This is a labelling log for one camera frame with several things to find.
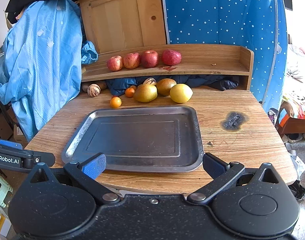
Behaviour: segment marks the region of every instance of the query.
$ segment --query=tabletop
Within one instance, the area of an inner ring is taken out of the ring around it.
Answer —
[[[204,152],[225,162],[239,161],[248,168],[259,168],[270,162],[287,184],[297,178],[296,170],[274,125],[250,91],[219,91],[206,86],[193,88],[192,98],[185,104],[196,110]],[[158,96],[150,103],[140,103],[124,95],[121,107],[177,105],[170,97]],[[52,152],[53,167],[64,165],[61,153],[83,119],[96,109],[110,108],[111,94],[102,91],[91,98],[81,92],[68,102],[30,141],[26,149]],[[246,121],[238,130],[226,130],[222,122],[231,112]],[[185,173],[141,173],[104,171],[96,181],[104,186],[152,194],[189,194],[212,181],[202,166]]]

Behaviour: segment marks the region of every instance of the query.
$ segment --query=screw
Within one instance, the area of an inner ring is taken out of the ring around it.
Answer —
[[[189,196],[193,201],[202,201],[206,199],[206,196],[203,193],[192,193]]]
[[[151,199],[149,200],[151,204],[158,204],[159,201],[157,199]]]
[[[112,201],[116,201],[118,199],[118,195],[115,193],[106,193],[102,196],[103,200],[112,202]]]

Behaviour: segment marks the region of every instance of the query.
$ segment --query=baking tray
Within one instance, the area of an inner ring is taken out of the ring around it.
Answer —
[[[62,160],[81,163],[99,152],[106,155],[108,170],[192,171],[204,154],[196,111],[188,106],[95,110],[75,131]]]

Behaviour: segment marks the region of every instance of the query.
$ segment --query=red apple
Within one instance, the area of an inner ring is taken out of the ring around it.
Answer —
[[[181,62],[181,54],[178,51],[167,49],[162,53],[161,60],[165,65],[177,65]]]
[[[129,53],[124,58],[124,66],[128,69],[134,69],[137,68],[140,64],[140,55],[139,53]]]
[[[107,67],[111,71],[118,71],[123,68],[123,58],[120,56],[113,56],[107,61]]]
[[[154,50],[147,50],[141,54],[141,64],[145,68],[151,68],[158,65],[159,55]]]

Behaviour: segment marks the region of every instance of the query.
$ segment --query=small orange fruit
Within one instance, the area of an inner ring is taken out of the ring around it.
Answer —
[[[110,100],[110,106],[112,108],[118,108],[122,105],[122,100],[119,97],[114,97]]]
[[[134,86],[134,85],[130,86],[129,88],[133,88],[135,91],[136,91],[136,89],[137,89],[137,87]]]
[[[133,88],[127,88],[125,91],[125,95],[128,98],[132,98],[134,95],[135,90]]]

